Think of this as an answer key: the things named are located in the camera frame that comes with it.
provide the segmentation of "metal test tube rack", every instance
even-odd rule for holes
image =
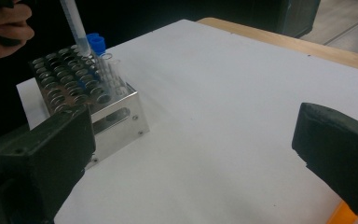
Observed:
[[[91,56],[82,57],[76,45],[29,62],[50,115],[71,105],[89,105],[96,150],[87,168],[149,132],[138,91],[107,89]]]

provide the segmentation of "human hand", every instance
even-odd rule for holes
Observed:
[[[14,8],[0,8],[0,36],[20,40],[20,44],[13,47],[0,44],[0,58],[14,53],[34,36],[34,30],[26,22],[31,16],[31,9],[24,4],[15,4]]]

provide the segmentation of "white tabletop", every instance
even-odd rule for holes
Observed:
[[[302,102],[358,119],[357,69],[191,21],[109,51],[140,92],[150,133],[89,169],[56,223],[330,217],[340,199],[291,141]],[[25,95],[34,95],[21,94],[33,108]]]

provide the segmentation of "orange object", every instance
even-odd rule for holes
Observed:
[[[326,224],[353,224],[357,219],[358,216],[352,212],[344,201],[341,201]]]

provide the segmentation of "floor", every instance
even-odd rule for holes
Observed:
[[[358,0],[322,0],[312,31],[301,39],[358,52]]]

